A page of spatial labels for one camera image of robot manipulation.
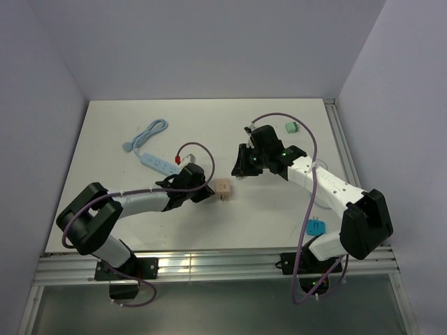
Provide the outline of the pink cube socket adapter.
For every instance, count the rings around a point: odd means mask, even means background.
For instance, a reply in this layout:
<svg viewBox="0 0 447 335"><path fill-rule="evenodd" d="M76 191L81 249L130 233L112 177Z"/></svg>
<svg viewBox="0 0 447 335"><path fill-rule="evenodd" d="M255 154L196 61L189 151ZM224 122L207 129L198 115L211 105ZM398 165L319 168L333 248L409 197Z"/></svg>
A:
<svg viewBox="0 0 447 335"><path fill-rule="evenodd" d="M214 192L218 200L230 200L233 191L229 178L221 178L214 180Z"/></svg>

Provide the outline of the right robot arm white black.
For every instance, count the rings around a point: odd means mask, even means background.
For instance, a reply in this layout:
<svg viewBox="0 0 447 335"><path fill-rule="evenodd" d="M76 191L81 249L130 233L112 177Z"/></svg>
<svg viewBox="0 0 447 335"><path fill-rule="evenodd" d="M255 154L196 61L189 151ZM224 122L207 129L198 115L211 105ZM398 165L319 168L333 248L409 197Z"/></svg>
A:
<svg viewBox="0 0 447 335"><path fill-rule="evenodd" d="M270 125L245 131L249 141L239 145L232 176L255 177L269 170L315 194L342 220L338 231L307 244L302 255L305 269L319 271L327 259L345 254L363 260L393 234L383 193L350 185L313 163L297 146L285 147Z"/></svg>

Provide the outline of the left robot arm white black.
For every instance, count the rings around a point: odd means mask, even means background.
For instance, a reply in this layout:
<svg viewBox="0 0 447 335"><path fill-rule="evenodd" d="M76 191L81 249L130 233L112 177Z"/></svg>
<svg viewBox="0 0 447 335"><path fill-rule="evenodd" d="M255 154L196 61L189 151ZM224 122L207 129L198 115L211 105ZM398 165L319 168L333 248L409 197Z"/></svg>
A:
<svg viewBox="0 0 447 335"><path fill-rule="evenodd" d="M66 248L74 248L80 255L93 255L111 266L119 278L129 278L140 269L134 252L112 236L118 220L146 212L171 211L188 200L199 203L213 195L204 170L189 163L179 173L144 190L112 192L98 182L91 183L58 215L56 224Z"/></svg>

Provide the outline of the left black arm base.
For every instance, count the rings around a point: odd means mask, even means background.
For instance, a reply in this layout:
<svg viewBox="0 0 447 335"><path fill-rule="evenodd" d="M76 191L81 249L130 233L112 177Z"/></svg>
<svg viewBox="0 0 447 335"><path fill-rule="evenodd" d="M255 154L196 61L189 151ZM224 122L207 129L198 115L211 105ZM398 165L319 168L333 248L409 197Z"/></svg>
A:
<svg viewBox="0 0 447 335"><path fill-rule="evenodd" d="M143 306L153 302L157 289L150 280L157 279L159 270L158 258L137 258L131 256L121 267L113 268L105 261L98 261L94 280L109 282L109 297L114 303L124 306ZM152 290L152 296L145 302L130 303L144 288Z"/></svg>

